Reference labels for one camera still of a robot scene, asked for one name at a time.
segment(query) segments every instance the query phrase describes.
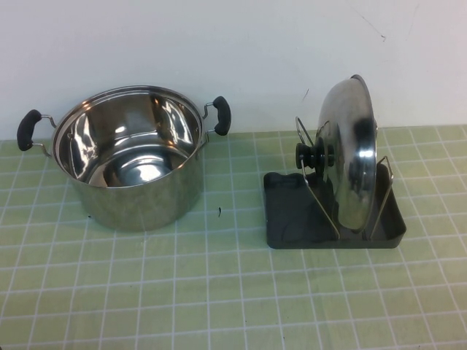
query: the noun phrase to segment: black handle grip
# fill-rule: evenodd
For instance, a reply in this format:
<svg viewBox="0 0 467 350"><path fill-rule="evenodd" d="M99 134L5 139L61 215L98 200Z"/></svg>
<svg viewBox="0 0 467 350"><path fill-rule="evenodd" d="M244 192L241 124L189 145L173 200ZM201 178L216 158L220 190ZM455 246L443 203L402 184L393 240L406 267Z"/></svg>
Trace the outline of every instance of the black handle grip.
<svg viewBox="0 0 467 350"><path fill-rule="evenodd" d="M225 136L231 129L231 108L222 96L217 97L212 105L217 109L217 120L219 120L219 123L214 127L214 131L217 135Z"/></svg>
<svg viewBox="0 0 467 350"><path fill-rule="evenodd" d="M34 126L42 119L39 111L31 110L20 122L16 139L18 147L21 151L27 151L32 147L32 134L34 133Z"/></svg>

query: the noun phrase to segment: pot lid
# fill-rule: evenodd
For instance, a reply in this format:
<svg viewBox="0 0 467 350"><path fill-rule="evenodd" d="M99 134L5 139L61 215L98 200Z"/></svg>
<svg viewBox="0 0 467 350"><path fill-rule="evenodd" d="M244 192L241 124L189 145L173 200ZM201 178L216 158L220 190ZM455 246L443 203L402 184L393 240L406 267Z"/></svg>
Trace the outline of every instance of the pot lid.
<svg viewBox="0 0 467 350"><path fill-rule="evenodd" d="M377 169L377 124L365 82L354 75L325 97L313 147L297 146L300 161L332 184L332 219L360 232L373 205Z"/></svg>

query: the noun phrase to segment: stainless steel pot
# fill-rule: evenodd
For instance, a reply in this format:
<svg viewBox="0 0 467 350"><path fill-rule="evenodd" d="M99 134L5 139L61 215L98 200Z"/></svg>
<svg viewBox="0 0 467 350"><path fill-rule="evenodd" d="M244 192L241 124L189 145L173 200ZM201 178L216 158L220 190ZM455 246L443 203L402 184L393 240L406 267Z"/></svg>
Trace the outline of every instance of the stainless steel pot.
<svg viewBox="0 0 467 350"><path fill-rule="evenodd" d="M42 147L71 179L97 222L124 231L154 230L181 217L203 190L203 120L218 110L212 130L231 126L227 101L217 97L202 117L186 97L154 86L120 87L75 106L56 126L52 154L32 141L34 126L51 116L31 110L18 127L18 146Z"/></svg>

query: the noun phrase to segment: countertop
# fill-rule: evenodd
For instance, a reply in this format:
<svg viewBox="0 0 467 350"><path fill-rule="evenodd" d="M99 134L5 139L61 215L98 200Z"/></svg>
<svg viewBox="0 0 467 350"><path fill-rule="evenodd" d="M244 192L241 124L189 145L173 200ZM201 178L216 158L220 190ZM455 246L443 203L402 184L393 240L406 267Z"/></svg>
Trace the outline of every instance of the countertop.
<svg viewBox="0 0 467 350"><path fill-rule="evenodd" d="M268 248L263 175L297 172L297 141L212 137L200 201L140 234L88 218L38 147L0 143L0 346L467 349L467 127L379 130L396 249Z"/></svg>

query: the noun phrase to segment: pot handle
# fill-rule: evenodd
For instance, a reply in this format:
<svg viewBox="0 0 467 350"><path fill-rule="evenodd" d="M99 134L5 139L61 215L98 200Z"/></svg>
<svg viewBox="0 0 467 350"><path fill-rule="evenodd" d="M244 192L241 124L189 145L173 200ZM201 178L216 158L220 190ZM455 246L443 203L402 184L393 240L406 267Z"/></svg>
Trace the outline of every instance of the pot handle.
<svg viewBox="0 0 467 350"><path fill-rule="evenodd" d="M217 109L218 124L214 127L217 135L225 136L231 128L232 114L231 108L225 98L222 96L217 97L212 105Z"/></svg>
<svg viewBox="0 0 467 350"><path fill-rule="evenodd" d="M34 134L34 128L42 118L47 118L50 121L50 124L55 128L55 122L50 115L43 115L36 109L32 109L29 113L21 120L20 125L18 126L18 132L16 133L16 140L18 142L18 148L25 152L31 149L34 145L38 145L42 148L43 153L50 157L49 152L45 149L44 144L36 144L32 141L32 136Z"/></svg>

